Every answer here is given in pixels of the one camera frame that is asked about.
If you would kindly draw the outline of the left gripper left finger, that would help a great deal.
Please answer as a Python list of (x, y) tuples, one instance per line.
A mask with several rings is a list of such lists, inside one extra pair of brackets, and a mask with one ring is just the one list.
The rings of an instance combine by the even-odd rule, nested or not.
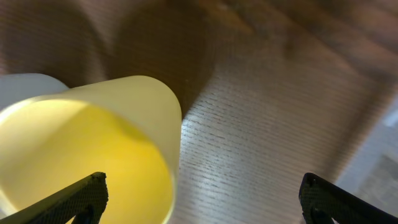
[(1, 224), (98, 224), (108, 197), (106, 174), (95, 172), (1, 219)]

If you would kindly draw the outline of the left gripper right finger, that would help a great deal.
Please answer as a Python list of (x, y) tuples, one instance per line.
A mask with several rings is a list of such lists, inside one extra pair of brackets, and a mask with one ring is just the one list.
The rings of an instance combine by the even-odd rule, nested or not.
[(306, 173), (298, 195), (306, 224), (397, 224), (397, 217)]

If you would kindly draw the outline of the yellow plastic cup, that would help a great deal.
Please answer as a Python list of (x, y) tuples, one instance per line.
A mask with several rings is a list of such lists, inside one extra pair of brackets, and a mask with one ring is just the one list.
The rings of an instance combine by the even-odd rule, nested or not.
[(106, 174), (101, 223), (166, 223), (174, 209), (182, 112), (147, 76), (71, 88), (1, 111), (1, 211), (12, 215)]

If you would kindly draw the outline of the grey plastic cup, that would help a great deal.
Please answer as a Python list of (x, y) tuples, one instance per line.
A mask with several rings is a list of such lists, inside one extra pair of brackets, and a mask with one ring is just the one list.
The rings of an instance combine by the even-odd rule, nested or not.
[(1, 110), (28, 98), (68, 89), (60, 80), (41, 73), (1, 75)]

